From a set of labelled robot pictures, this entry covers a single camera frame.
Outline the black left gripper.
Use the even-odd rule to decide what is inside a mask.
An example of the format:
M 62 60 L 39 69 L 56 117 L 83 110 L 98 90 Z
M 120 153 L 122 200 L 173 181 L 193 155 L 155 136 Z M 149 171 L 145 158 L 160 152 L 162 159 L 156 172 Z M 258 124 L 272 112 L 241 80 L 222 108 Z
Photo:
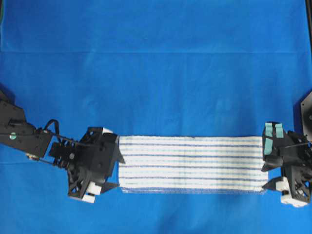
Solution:
M 97 195 L 118 188 L 108 182 L 116 162 L 125 164 L 118 135 L 101 127 L 89 127 L 80 141 L 62 139 L 54 142 L 49 156 L 53 165 L 65 169 L 68 175 L 68 196 L 94 202 Z

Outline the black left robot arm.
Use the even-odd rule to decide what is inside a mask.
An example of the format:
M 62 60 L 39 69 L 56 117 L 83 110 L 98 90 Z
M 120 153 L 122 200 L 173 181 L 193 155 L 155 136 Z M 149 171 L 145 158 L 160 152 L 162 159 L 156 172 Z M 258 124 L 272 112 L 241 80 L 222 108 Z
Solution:
M 108 129 L 88 127 L 81 140 L 76 141 L 60 135 L 55 119 L 36 128 L 26 120 L 24 110 L 1 92 L 0 142 L 34 161 L 43 161 L 48 153 L 54 159 L 50 164 L 67 172 L 70 198 L 93 203 L 97 195 L 119 187 L 108 178 L 115 163 L 125 160 L 119 149 L 119 136 Z

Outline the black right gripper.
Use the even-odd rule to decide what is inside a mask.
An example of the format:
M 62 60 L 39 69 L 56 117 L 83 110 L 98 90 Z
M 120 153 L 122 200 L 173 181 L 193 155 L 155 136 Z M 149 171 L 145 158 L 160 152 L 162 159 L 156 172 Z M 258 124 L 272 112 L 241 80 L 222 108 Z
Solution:
M 280 192 L 283 204 L 308 205 L 312 200 L 312 143 L 305 135 L 285 132 L 278 122 L 265 122 L 262 140 L 261 171 L 279 168 L 281 172 L 262 189 Z

